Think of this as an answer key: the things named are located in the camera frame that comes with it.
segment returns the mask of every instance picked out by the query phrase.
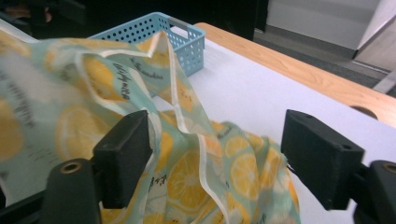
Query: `table surface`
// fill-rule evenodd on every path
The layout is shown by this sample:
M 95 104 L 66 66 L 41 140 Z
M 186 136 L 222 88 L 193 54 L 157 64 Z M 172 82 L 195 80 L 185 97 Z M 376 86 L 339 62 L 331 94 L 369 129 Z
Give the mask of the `table surface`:
M 294 79 L 344 105 L 367 108 L 376 114 L 378 120 L 396 128 L 395 98 L 300 62 L 207 23 L 200 22 L 195 25 L 206 31 L 205 38 L 224 48 Z

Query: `floor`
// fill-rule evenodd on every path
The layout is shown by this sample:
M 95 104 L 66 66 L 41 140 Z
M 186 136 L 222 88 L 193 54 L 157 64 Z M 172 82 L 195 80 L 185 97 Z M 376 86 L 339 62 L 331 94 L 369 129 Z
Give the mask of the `floor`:
M 396 70 L 396 20 L 359 51 L 354 60 L 354 50 L 269 25 L 265 33 L 256 30 L 253 40 L 372 89 Z M 390 88 L 386 94 L 396 98 L 396 87 Z

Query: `white wall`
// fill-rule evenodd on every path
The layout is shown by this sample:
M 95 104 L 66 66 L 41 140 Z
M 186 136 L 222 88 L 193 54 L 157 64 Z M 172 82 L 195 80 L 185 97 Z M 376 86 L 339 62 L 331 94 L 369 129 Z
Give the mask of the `white wall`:
M 396 15 L 396 0 L 381 0 L 366 32 L 361 39 L 359 49 Z
M 358 49 L 379 2 L 270 0 L 267 24 L 348 49 Z

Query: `basket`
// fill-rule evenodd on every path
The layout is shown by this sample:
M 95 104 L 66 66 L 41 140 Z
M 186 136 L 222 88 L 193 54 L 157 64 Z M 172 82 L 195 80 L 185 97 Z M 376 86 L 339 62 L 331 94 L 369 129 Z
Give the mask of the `basket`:
M 176 29 L 180 32 L 174 33 L 175 29 L 171 29 L 173 26 L 180 28 L 181 30 Z M 161 12 L 153 12 L 133 21 L 125 22 L 89 38 L 132 44 L 144 41 L 161 30 L 167 33 L 186 76 L 190 76 L 204 67 L 205 31 Z

